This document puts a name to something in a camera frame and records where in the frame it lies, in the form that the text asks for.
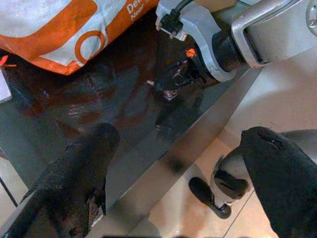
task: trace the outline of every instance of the metal bracket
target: metal bracket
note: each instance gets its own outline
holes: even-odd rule
[[[313,0],[262,0],[232,24],[233,38],[252,68],[317,47]]]
[[[160,0],[156,10],[158,16],[156,27],[168,33],[171,38],[176,38],[180,41],[185,41],[190,35],[194,38],[202,53],[204,63],[212,74],[212,76],[220,81],[225,82],[232,79],[236,71],[224,71],[218,64],[212,49],[212,37],[221,29],[218,27],[214,18],[208,9],[192,2],[188,4],[182,11],[179,20],[183,23],[182,30],[178,33],[171,33],[161,27],[160,21],[165,14],[170,14],[181,0]]]

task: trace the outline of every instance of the black mechanism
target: black mechanism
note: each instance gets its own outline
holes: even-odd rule
[[[316,238],[316,132],[254,127],[242,132],[240,151],[278,237]]]
[[[193,48],[188,49],[186,54],[189,54],[190,57],[170,66],[159,79],[153,82],[153,89],[156,93],[166,95],[167,92],[177,92],[179,88],[196,82],[201,82],[205,87],[219,83],[208,72],[196,44]]]
[[[189,181],[189,188],[191,192],[206,206],[212,209],[217,216],[221,219],[227,219],[231,215],[231,208],[224,204],[218,208],[214,204],[214,194],[212,193],[209,185],[201,178],[192,178]]]
[[[226,72],[231,72],[245,64],[230,29],[220,31],[213,36],[212,49],[218,64]]]
[[[193,0],[183,0],[176,6],[176,8],[172,9],[170,14],[166,14],[160,22],[162,28],[176,36],[183,28],[183,23],[179,21],[180,11],[192,1]]]
[[[86,236],[106,213],[106,172],[118,143],[116,129],[101,124],[68,146],[24,196],[0,237]]]
[[[247,191],[248,183],[243,179],[236,179],[226,171],[218,170],[214,175],[214,182],[218,188],[232,199],[240,199]]]

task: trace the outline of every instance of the white floor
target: white floor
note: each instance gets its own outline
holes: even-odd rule
[[[239,144],[242,130],[267,126],[276,131],[317,128],[317,50],[269,65],[258,77],[221,135],[181,177],[130,235],[191,238],[276,238],[250,191],[232,205],[232,215],[219,219],[189,191],[193,176],[209,181],[213,166]],[[0,176],[19,201],[26,192],[8,161],[0,158]],[[14,206],[0,186],[0,225]]]

